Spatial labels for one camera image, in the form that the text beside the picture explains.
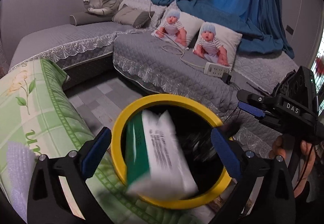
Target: floor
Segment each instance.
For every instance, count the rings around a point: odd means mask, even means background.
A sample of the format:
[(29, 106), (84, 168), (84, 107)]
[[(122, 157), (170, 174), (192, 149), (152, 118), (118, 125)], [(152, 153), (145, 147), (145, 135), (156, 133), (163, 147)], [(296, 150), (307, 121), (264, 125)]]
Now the floor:
[[(94, 135), (103, 126), (112, 129), (122, 109), (147, 95), (117, 72), (104, 73), (66, 90), (65, 94)], [(205, 224), (215, 215), (207, 206), (191, 209), (190, 214)]]

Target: green leaf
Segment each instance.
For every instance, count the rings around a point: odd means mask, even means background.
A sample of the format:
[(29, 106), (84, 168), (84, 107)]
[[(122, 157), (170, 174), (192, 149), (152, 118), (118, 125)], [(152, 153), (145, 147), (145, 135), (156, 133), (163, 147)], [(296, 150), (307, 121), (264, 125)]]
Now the green leaf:
[(20, 106), (27, 106), (26, 104), (26, 100), (22, 97), (16, 97), (17, 98), (17, 101), (18, 101), (18, 105)]
[(36, 79), (34, 79), (30, 84), (29, 84), (29, 93), (33, 91), (33, 89), (36, 87)]

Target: blue knit hat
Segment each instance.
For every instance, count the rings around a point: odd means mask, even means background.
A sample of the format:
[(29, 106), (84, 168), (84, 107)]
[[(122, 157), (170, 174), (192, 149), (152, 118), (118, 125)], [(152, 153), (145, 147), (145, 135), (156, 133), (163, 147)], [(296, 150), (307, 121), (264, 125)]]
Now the blue knit hat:
[(171, 10), (171, 11), (168, 13), (167, 17), (170, 17), (170, 16), (177, 17), (178, 20), (179, 20), (179, 19), (180, 19), (180, 12), (177, 11), (177, 10)]
[(202, 32), (209, 31), (212, 32), (214, 35), (216, 34), (216, 29), (212, 24), (205, 24), (202, 27)]

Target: white cable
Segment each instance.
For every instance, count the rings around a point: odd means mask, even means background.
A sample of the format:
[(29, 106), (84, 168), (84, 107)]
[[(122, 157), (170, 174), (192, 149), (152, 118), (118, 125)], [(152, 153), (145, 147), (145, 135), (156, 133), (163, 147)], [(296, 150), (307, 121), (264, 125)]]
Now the white cable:
[[(149, 15), (149, 17), (151, 18), (151, 22), (153, 22), (153, 19), (152, 19), (152, 17), (151, 17), (151, 6), (152, 6), (152, 0), (150, 0), (150, 8), (149, 8), (148, 15)], [(157, 31), (159, 31), (160, 33), (162, 33), (160, 30), (157, 29), (157, 26), (154, 26), (154, 31), (155, 31), (155, 30), (157, 30)], [(193, 63), (191, 63), (191, 62), (188, 62), (188, 61), (182, 59), (183, 56), (184, 56), (184, 49), (183, 49), (181, 46), (179, 46), (176, 42), (174, 42), (170, 37), (168, 37), (168, 35), (167, 35), (166, 33), (162, 33), (162, 34), (164, 34), (168, 39), (170, 39), (170, 40), (171, 40), (171, 41), (176, 45), (176, 46), (171, 46), (171, 45), (163, 45), (163, 46), (161, 46), (161, 48), (162, 48), (164, 51), (166, 51), (166, 52), (169, 53), (169, 51), (166, 50), (164, 47), (166, 47), (166, 46), (173, 47), (173, 48), (179, 50), (180, 54), (174, 54), (174, 55), (180, 56), (180, 60), (181, 60), (183, 63), (185, 63), (185, 64), (187, 64), (187, 65), (189, 65), (189, 66), (191, 66), (191, 67), (196, 67), (196, 68), (205, 69), (205, 66), (203, 66), (203, 67), (202, 67), (202, 66), (198, 66), (198, 65), (195, 65), (195, 64), (193, 64)]]

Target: power outlet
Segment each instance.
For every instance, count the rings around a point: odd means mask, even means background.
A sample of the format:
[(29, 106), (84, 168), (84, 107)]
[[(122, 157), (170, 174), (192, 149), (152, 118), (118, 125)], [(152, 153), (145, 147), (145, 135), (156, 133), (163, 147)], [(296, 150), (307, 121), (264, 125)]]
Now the power outlet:
[(204, 68), (204, 74), (221, 78), (223, 73), (229, 74), (229, 67), (225, 67), (212, 62), (207, 62)]

